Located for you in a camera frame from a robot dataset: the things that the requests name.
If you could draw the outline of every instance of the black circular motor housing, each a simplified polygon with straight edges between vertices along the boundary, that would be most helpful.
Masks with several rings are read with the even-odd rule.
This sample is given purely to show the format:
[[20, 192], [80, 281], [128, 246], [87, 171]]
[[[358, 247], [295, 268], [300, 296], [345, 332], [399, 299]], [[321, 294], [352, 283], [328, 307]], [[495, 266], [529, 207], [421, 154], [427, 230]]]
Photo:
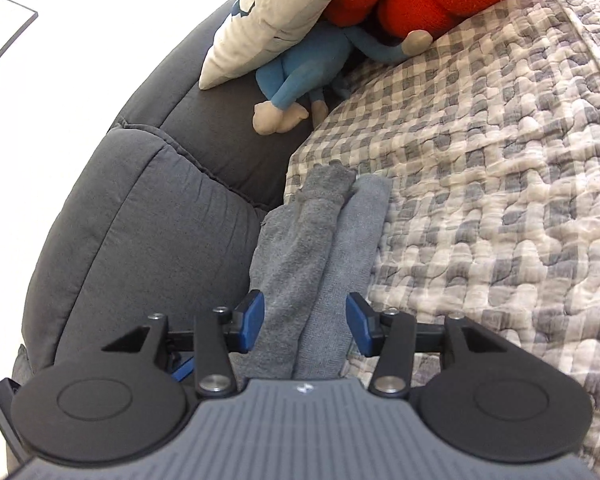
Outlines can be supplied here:
[[589, 396], [539, 362], [516, 370], [502, 354], [436, 375], [419, 396], [421, 418], [456, 449], [485, 460], [529, 463], [577, 452], [589, 429]]
[[186, 394], [169, 374], [134, 354], [106, 352], [43, 370], [11, 405], [15, 429], [33, 452], [82, 465], [151, 452], [186, 411]]

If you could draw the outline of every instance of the beige plush paw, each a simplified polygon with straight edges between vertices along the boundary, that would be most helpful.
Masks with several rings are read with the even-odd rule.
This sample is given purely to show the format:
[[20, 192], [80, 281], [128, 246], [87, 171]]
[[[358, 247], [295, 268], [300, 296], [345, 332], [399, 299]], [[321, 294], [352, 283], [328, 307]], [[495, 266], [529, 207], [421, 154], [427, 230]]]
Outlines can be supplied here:
[[253, 107], [253, 129], [260, 135], [274, 134], [282, 123], [284, 115], [285, 112], [276, 108], [271, 101], [258, 103]]
[[282, 117], [282, 121], [278, 125], [276, 131], [279, 134], [284, 134], [289, 130], [293, 129], [300, 121], [306, 119], [309, 116], [309, 112], [302, 105], [293, 103], [289, 108], [285, 110], [285, 114]]
[[324, 101], [311, 103], [311, 118], [314, 121], [314, 130], [327, 118], [329, 109]]
[[402, 51], [409, 57], [417, 56], [427, 50], [433, 37], [426, 30], [412, 30], [402, 42]]

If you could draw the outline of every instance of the blue stuffed toy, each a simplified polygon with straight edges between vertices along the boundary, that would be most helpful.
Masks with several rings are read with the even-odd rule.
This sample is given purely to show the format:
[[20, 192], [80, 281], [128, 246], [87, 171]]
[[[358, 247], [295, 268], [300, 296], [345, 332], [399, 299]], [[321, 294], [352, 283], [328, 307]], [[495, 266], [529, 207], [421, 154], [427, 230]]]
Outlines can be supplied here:
[[428, 32], [414, 30], [401, 44], [387, 46], [359, 27], [318, 22], [300, 43], [256, 70], [256, 80], [268, 101], [255, 105], [253, 129], [261, 135], [288, 132], [309, 116], [296, 102], [307, 93], [317, 127], [329, 113], [324, 86], [331, 84], [337, 95], [349, 96], [340, 71], [354, 48], [374, 61], [398, 64], [423, 53], [432, 42]]

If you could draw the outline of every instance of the white pillow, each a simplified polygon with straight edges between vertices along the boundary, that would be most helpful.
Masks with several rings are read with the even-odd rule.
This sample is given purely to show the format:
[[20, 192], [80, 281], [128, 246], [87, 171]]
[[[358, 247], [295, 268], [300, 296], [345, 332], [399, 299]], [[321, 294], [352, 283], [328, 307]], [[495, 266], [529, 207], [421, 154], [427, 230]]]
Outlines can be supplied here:
[[255, 70], [299, 43], [331, 0], [238, 0], [206, 54], [206, 90]]

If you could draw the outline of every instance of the quilted blanket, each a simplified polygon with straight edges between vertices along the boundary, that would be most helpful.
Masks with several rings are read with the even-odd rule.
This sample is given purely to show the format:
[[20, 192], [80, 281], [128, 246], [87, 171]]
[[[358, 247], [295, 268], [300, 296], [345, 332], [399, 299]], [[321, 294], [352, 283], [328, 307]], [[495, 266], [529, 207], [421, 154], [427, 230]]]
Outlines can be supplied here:
[[[350, 84], [286, 196], [332, 159], [390, 177], [369, 301], [420, 322], [464, 310], [575, 378], [600, 476], [600, 0], [504, 0]], [[343, 373], [366, 382], [375, 363], [352, 348]], [[438, 371], [419, 355], [413, 382]]]

